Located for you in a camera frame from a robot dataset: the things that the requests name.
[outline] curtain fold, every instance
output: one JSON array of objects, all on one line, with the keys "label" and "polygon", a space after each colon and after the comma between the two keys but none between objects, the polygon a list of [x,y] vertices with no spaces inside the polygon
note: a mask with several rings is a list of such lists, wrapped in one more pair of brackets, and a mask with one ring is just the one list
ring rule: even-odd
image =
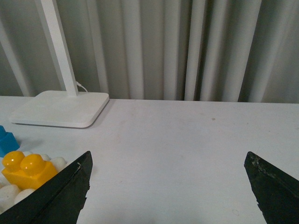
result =
[{"label": "curtain fold", "polygon": [[[0,95],[65,89],[38,1],[0,1]],[[110,98],[299,102],[297,0],[57,6],[75,78],[88,91]]]}]

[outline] lego stud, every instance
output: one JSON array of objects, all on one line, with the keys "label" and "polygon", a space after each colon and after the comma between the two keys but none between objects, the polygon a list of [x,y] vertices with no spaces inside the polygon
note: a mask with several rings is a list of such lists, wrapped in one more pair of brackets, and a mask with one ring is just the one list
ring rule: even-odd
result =
[{"label": "lego stud", "polygon": [[4,156],[2,164],[8,171],[15,172],[20,169],[20,163],[24,158],[23,152],[12,151]]},{"label": "lego stud", "polygon": [[20,164],[21,169],[28,176],[34,176],[41,173],[45,166],[45,161],[39,154],[30,154],[26,156]]}]

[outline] lamp base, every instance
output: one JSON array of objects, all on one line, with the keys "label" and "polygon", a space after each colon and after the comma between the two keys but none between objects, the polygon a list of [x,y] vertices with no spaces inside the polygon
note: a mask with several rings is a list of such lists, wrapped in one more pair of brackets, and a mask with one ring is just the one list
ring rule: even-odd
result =
[{"label": "lamp base", "polygon": [[12,112],[10,122],[26,125],[84,128],[90,126],[109,101],[107,93],[45,91]]}]

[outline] white pebble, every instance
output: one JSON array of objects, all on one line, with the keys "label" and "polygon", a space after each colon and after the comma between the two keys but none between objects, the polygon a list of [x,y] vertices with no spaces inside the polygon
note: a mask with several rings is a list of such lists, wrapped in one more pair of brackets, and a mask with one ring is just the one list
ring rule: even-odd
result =
[{"label": "white pebble", "polygon": [[6,211],[14,205],[14,199],[19,194],[17,185],[11,184],[0,189],[0,206]]},{"label": "white pebble", "polygon": [[24,154],[24,156],[26,157],[26,156],[28,156],[28,155],[31,155],[31,154],[33,154],[31,151],[25,151],[25,152],[23,152],[23,154]]},{"label": "white pebble", "polygon": [[45,161],[50,161],[51,160],[51,158],[47,154],[41,154],[41,157]]},{"label": "white pebble", "polygon": [[35,190],[32,188],[26,189],[21,191],[14,199],[14,204],[19,203],[24,198],[28,197],[30,194],[32,194]]},{"label": "white pebble", "polygon": [[2,186],[10,185],[10,182],[5,178],[5,176],[0,172],[0,184]]},{"label": "white pebble", "polygon": [[50,162],[53,163],[57,172],[60,172],[61,170],[63,170],[66,165],[66,161],[62,157],[55,157],[55,158],[51,159]]},{"label": "white pebble", "polygon": [[73,161],[70,161],[68,163],[66,163],[66,165],[64,166],[64,168],[66,168],[68,165],[70,165]]}]

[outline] mark on table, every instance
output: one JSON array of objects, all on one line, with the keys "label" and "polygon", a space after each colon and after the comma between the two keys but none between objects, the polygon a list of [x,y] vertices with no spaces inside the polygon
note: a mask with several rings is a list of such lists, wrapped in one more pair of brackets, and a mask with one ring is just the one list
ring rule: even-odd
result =
[{"label": "mark on table", "polygon": [[239,211],[237,209],[233,209],[233,214],[239,216]]}]

